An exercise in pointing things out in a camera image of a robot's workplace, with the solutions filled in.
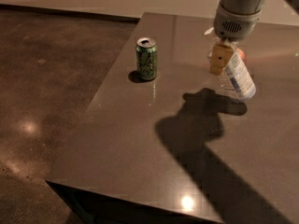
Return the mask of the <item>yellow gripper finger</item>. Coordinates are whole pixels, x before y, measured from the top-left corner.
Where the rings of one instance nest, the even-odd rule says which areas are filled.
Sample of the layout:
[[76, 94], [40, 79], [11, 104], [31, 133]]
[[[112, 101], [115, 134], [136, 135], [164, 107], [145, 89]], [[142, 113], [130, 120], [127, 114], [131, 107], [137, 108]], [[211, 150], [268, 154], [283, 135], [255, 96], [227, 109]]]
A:
[[234, 52], [235, 50], [231, 45], [215, 44], [210, 58], [210, 73], [219, 76], [224, 71]]

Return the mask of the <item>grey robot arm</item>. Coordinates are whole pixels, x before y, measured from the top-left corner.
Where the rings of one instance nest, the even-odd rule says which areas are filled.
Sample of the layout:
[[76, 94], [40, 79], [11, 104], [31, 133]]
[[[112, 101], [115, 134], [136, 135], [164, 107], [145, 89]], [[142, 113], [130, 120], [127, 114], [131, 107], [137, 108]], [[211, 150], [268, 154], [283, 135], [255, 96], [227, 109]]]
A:
[[[220, 0], [214, 31], [221, 40], [238, 42], [249, 36], [260, 19], [266, 0]], [[299, 14], [299, 0], [284, 0]]]

